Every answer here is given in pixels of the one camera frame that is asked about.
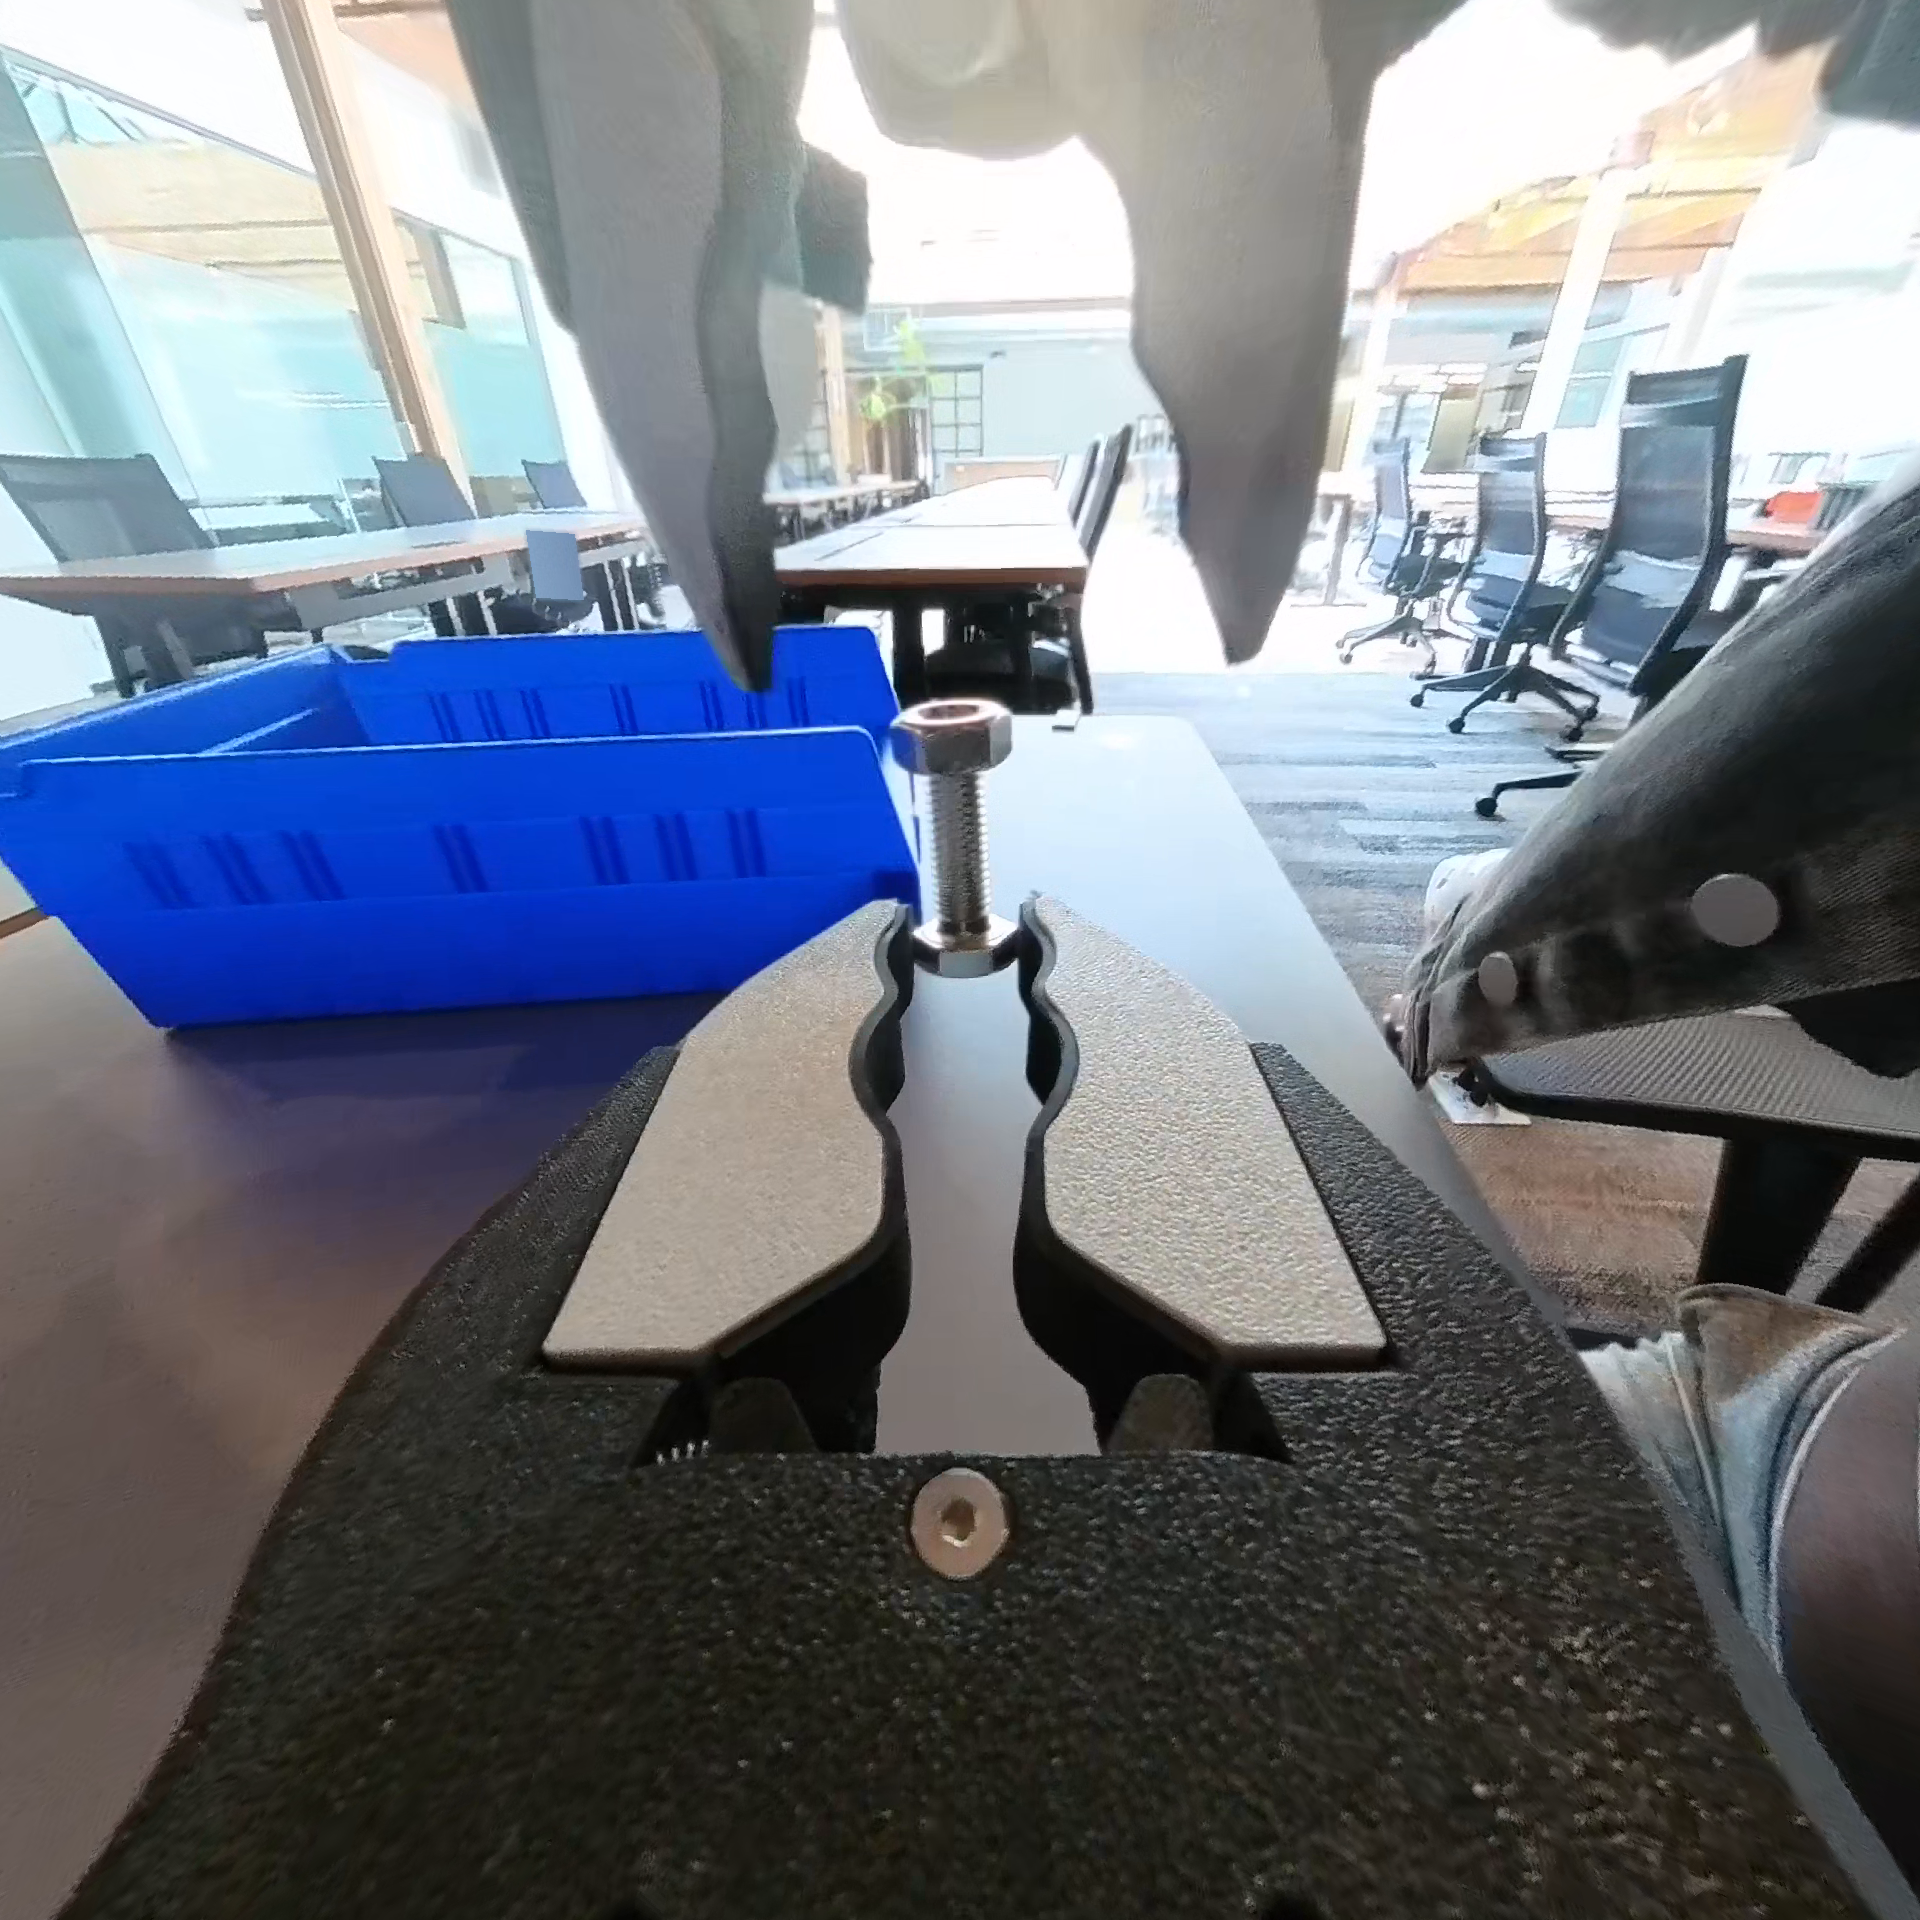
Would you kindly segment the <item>person's dark denim jacket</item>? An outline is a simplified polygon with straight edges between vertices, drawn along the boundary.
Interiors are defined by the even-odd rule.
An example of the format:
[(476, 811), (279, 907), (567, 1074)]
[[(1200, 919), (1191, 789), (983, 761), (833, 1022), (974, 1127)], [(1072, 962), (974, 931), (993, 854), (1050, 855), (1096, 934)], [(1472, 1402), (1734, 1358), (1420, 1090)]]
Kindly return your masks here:
[(1915, 466), (1422, 937), (1398, 1055), (1420, 1083), (1488, 1053), (1755, 1006), (1872, 1074), (1916, 1074)]

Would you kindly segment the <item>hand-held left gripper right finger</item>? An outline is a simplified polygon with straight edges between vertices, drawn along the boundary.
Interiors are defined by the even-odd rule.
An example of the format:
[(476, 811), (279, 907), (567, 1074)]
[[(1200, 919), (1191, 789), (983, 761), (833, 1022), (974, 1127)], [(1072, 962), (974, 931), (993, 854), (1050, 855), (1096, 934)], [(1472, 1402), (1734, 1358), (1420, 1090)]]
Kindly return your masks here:
[(1020, 1319), (1102, 1453), (1273, 1451), (1266, 1376), (1368, 1376), (1390, 1337), (1236, 1020), (1050, 894), (1020, 905)]

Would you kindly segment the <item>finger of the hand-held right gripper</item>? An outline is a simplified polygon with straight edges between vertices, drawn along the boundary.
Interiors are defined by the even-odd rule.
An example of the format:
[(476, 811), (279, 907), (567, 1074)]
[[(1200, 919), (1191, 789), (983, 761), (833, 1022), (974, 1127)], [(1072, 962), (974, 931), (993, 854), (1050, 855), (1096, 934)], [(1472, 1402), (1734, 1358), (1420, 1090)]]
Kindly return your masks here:
[(782, 616), (764, 479), (768, 290), (867, 306), (863, 173), (801, 107), (812, 3), (451, 1), (451, 31), (540, 277), (647, 527), (733, 684), (767, 691)]
[(1223, 656), (1257, 660), (1309, 533), (1381, 76), (1456, 3), (845, 1), (892, 142), (1115, 180), (1132, 356), (1181, 458), (1178, 527)]

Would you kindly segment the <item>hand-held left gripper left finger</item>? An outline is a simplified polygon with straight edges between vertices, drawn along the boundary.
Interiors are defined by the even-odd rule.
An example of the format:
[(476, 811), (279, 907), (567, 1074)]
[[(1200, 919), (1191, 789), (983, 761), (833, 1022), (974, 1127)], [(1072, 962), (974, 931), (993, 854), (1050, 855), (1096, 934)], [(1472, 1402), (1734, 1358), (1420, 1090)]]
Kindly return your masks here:
[(553, 1369), (676, 1380), (711, 1412), (771, 1382), (810, 1445), (874, 1451), (910, 1308), (913, 929), (865, 904), (694, 1025), (543, 1336)]

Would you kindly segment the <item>potted green plant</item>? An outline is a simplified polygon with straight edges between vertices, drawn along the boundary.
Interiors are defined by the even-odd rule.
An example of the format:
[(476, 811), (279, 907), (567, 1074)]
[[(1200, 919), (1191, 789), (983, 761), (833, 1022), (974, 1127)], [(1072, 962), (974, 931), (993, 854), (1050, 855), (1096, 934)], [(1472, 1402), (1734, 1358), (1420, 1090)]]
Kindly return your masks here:
[(859, 413), (867, 423), (885, 423), (924, 409), (929, 402), (931, 360), (919, 323), (909, 306), (876, 306), (863, 318)]

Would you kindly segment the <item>person's blue jeans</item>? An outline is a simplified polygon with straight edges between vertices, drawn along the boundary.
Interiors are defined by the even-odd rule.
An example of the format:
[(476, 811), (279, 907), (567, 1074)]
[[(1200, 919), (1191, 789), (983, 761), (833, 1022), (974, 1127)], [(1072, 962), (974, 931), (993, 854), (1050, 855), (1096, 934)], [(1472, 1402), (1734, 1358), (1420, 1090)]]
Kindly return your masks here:
[(1792, 1690), (1916, 1723), (1916, 1332), (1700, 1285), (1586, 1367)]

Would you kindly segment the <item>blue plastic bin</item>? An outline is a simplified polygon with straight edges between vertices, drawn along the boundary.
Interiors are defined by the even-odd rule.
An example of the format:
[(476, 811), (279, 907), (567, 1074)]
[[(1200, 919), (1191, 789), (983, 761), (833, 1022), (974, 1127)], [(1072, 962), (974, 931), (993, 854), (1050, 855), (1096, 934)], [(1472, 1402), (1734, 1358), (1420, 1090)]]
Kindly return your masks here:
[(726, 994), (919, 900), (882, 645), (309, 645), (2, 746), (5, 865), (156, 1028)]

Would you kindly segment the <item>wooden desk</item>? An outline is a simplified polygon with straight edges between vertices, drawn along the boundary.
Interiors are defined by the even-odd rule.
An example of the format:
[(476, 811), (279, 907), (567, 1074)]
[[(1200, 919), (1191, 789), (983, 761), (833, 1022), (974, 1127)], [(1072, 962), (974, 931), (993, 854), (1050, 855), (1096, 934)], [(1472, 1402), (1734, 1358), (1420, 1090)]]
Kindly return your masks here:
[(652, 541), (633, 512), (543, 510), (332, 537), (42, 561), (5, 571), (2, 594), (95, 619), (105, 635), (125, 637), (154, 668), (154, 687), (172, 687), (198, 674), (181, 617), (255, 627), (284, 611), (297, 632), (324, 634), (384, 611), (458, 608), (493, 590), (529, 591), (529, 541), (539, 531), (571, 536), (584, 566), (626, 561)]
[(777, 551), (785, 619), (886, 613), (901, 708), (983, 694), (1020, 714), (1092, 714), (1090, 573), (1044, 479), (933, 495)]

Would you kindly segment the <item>person's pale shoe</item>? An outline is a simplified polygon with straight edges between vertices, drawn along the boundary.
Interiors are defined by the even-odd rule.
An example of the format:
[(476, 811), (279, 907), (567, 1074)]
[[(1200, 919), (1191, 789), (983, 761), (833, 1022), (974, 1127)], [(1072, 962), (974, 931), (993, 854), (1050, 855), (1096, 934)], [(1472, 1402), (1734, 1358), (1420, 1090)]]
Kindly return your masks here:
[(1420, 928), (1424, 937), (1434, 937), (1472, 904), (1492, 875), (1507, 863), (1510, 850), (1505, 846), (1487, 847), (1468, 854), (1453, 854), (1437, 863), (1428, 875)]

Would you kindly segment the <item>steel hex bolt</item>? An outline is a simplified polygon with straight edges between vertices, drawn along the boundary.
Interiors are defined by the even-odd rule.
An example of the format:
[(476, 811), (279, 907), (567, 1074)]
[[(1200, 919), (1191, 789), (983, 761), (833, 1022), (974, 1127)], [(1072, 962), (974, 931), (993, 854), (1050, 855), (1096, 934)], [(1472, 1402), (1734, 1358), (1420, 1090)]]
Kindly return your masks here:
[(924, 787), (924, 912), (914, 952), (924, 971), (952, 980), (1001, 971), (1022, 939), (1020, 926), (995, 909), (987, 776), (914, 776)]

